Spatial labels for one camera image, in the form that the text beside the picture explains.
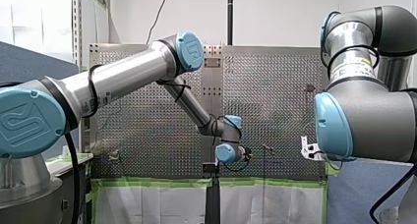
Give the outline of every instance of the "perforated metal panel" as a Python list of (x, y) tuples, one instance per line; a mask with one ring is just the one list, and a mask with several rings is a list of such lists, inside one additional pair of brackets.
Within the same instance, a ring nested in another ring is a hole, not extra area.
[[(223, 48), (224, 113), (243, 118), (242, 145), (252, 149), (254, 159), (239, 173), (222, 169), (222, 177), (318, 180), (323, 176), (323, 163), (300, 154), (303, 131), (314, 140), (313, 124), (306, 125), (314, 120), (313, 100), (323, 88), (323, 69), (315, 48)], [(309, 92), (307, 84), (316, 90)], [(266, 151), (264, 145), (274, 151)]]
[[(108, 64), (147, 49), (145, 45), (92, 45), (91, 63)], [(183, 75), (200, 98), (200, 72)], [(201, 178), (196, 126), (158, 84), (149, 84), (99, 110), (94, 177)]]
[[(147, 47), (105, 44), (90, 48), (94, 65)], [(221, 169), (220, 176), (322, 179), (324, 164), (306, 160), (300, 153), (303, 131), (314, 139), (314, 127), (306, 125), (313, 121), (313, 98), (326, 77), (318, 49), (222, 46), (221, 52), (210, 55), (220, 60), (219, 66), (208, 61), (201, 71), (184, 76), (210, 112), (236, 114), (244, 120), (242, 145), (253, 150), (254, 159), (245, 170), (230, 174)], [(222, 74), (215, 74), (216, 69), (222, 69)], [(315, 91), (306, 91), (307, 84)], [(98, 127), (99, 134), (94, 126), (90, 134), (92, 141), (98, 139), (101, 150), (92, 170), (95, 177), (202, 177), (202, 160), (207, 161), (212, 140), (197, 133), (160, 85), (150, 84), (100, 109)], [(265, 151), (263, 145), (273, 147), (274, 152)]]

